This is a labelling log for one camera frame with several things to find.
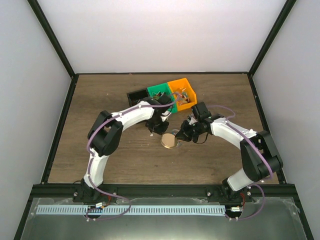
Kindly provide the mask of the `clear plastic jar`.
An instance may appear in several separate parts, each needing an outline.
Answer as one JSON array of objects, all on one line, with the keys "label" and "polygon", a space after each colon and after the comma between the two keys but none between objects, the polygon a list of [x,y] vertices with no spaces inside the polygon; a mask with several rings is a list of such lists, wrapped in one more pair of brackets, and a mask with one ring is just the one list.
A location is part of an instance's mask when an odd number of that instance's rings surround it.
[{"label": "clear plastic jar", "polygon": [[[179,129],[173,129],[173,130],[171,131],[171,134],[174,135],[174,136],[176,136],[179,131],[180,131]],[[174,138],[174,146],[173,146],[173,147],[174,147],[174,148],[179,148],[181,145],[182,145],[182,141],[179,140],[179,139],[177,139],[177,138],[175,137],[175,138]]]}]

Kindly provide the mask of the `green candy bin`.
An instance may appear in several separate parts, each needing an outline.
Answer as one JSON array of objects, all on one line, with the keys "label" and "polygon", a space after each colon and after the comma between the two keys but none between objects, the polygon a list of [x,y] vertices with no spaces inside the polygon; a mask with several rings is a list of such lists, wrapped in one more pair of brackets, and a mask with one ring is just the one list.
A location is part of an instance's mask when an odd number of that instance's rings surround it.
[{"label": "green candy bin", "polygon": [[172,101],[174,101],[176,99],[176,95],[174,95],[172,93],[167,82],[161,83],[158,85],[149,86],[149,87],[147,87],[147,91],[148,91],[149,95],[151,97],[155,98],[156,100],[158,100],[160,98],[160,96],[163,94],[170,96]]}]

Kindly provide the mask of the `cream jar lid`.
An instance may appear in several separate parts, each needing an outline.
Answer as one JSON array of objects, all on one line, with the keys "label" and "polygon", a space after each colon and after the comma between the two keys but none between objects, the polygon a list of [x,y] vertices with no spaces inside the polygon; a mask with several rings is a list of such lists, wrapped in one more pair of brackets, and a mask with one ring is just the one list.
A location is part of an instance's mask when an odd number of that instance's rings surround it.
[{"label": "cream jar lid", "polygon": [[161,136],[160,143],[167,149],[173,149],[175,144],[175,136],[171,133],[164,133]]}]

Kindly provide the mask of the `orange candy bin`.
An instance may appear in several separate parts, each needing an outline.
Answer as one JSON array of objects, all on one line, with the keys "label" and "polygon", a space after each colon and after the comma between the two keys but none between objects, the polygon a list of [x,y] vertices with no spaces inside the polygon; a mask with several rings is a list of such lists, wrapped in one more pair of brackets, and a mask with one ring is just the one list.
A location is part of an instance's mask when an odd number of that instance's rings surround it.
[{"label": "orange candy bin", "polygon": [[178,112],[188,110],[198,103],[197,95],[187,78],[172,80],[167,84],[172,96],[176,100],[176,109]]}]

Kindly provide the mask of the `black candy bin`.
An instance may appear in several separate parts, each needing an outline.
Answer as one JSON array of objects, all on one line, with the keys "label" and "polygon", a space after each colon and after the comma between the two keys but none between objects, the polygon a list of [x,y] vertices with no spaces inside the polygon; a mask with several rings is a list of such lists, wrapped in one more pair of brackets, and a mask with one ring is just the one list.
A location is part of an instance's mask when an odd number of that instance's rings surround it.
[{"label": "black candy bin", "polygon": [[147,98],[150,96],[148,90],[146,88],[135,90],[132,92],[128,92],[126,94],[128,99],[128,104],[130,107],[136,105],[140,100]]}]

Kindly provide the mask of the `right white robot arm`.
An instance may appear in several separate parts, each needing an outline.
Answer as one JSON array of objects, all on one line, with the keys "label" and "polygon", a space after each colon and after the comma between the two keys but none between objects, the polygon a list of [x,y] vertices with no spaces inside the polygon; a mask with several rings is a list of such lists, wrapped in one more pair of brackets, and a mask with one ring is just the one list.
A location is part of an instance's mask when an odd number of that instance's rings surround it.
[{"label": "right white robot arm", "polygon": [[240,191],[252,184],[270,179],[283,168],[283,161],[271,134],[246,129],[230,121],[231,117],[211,114],[204,102],[195,104],[192,115],[181,124],[176,141],[198,143],[206,134],[219,137],[240,150],[242,168],[222,182],[223,198],[229,202],[240,196]]}]

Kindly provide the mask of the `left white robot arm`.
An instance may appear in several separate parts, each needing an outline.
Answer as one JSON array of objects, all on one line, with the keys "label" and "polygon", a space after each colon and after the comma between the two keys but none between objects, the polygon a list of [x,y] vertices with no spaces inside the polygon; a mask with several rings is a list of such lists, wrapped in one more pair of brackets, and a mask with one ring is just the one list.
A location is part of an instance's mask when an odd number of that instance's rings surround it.
[{"label": "left white robot arm", "polygon": [[86,149],[90,157],[80,184],[89,201],[97,202],[103,194],[99,186],[103,183],[104,170],[108,158],[120,144],[123,131],[145,122],[152,134],[163,135],[168,129],[167,119],[175,103],[168,95],[162,95],[159,99],[145,97],[127,109],[112,113],[106,110],[100,112],[87,136]]}]

